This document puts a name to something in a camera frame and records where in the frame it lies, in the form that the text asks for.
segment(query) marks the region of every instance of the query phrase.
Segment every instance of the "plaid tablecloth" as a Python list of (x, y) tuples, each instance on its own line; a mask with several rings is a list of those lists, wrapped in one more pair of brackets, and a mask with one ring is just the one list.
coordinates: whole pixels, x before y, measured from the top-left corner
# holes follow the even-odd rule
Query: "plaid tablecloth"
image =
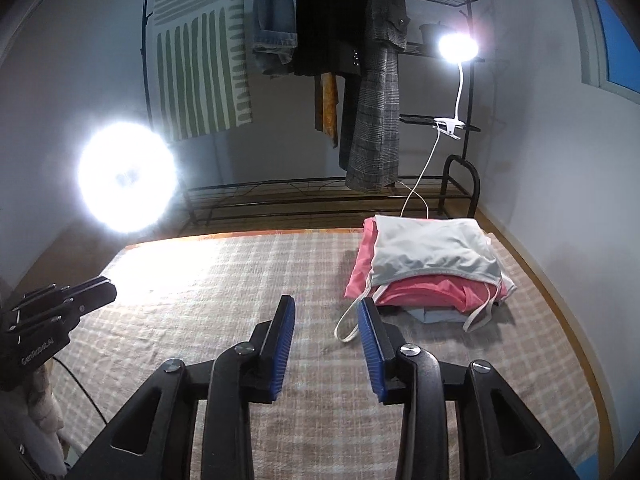
[[(215, 358), (271, 319), (281, 294), (296, 300), (296, 329), (284, 389), (272, 406), (252, 405), (257, 479), (392, 479), (400, 406), (372, 393), (360, 341), (333, 338), (349, 304), (342, 295), (356, 256), (357, 232), (216, 235), (149, 242), (122, 250), (104, 271), (116, 301), (84, 317), (59, 357), (107, 418), (165, 359)], [(473, 333), (460, 324), (392, 318), (408, 341), (438, 359), (491, 362), (577, 465), (597, 452), (598, 418), (584, 373), (532, 281), (492, 237), (518, 290)], [(62, 435), (84, 449), (102, 423), (60, 366), (55, 394)], [(448, 407), (450, 477), (458, 478), (458, 441)], [(200, 410), (192, 478), (199, 478)]]

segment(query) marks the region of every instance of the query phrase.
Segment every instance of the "black cable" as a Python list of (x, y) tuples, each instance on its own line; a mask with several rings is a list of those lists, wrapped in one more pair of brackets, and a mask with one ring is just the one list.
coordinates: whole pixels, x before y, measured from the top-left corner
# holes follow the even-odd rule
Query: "black cable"
[(100, 411), (100, 408), (98, 408), (98, 405), (91, 398), (91, 395), (89, 395), (89, 392), (84, 389), (84, 386), (82, 386), (82, 384), (80, 384), (80, 381), (78, 381), (78, 378), (74, 375), (74, 373), (71, 370), (69, 370), (69, 368), (60, 359), (58, 359), (57, 357), (54, 356), (54, 357), (52, 357), (52, 359), (55, 362), (57, 362), (60, 366), (62, 366), (68, 372), (68, 374), (71, 376), (71, 378), (76, 382), (76, 384), (80, 387), (82, 392), (86, 395), (86, 398), (89, 399), (89, 402), (92, 403), (92, 405), (95, 408), (95, 411), (98, 412), (98, 415), (100, 415), (100, 418), (102, 419), (102, 421), (104, 422), (104, 425), (106, 426), (107, 425), (107, 419), (104, 418), (104, 415)]

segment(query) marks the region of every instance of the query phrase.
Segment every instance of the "window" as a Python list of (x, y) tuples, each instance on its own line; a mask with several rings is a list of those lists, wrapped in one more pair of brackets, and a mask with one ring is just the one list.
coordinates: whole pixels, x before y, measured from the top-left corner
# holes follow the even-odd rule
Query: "window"
[(640, 104), (640, 51), (606, 0), (572, 0), (582, 82)]

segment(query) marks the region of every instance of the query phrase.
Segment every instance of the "blue window pane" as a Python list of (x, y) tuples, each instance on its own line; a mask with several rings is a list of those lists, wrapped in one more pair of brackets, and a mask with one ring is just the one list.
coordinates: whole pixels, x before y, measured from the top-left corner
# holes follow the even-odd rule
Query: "blue window pane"
[(640, 50), (606, 0), (596, 0), (607, 45), (609, 81), (640, 92)]

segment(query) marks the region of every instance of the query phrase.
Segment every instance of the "window frame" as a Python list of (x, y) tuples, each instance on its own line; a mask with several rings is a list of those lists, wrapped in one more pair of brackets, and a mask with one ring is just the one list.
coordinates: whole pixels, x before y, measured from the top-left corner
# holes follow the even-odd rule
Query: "window frame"
[(571, 0), (580, 43), (582, 82), (640, 104), (640, 92), (609, 81), (607, 45), (596, 0)]

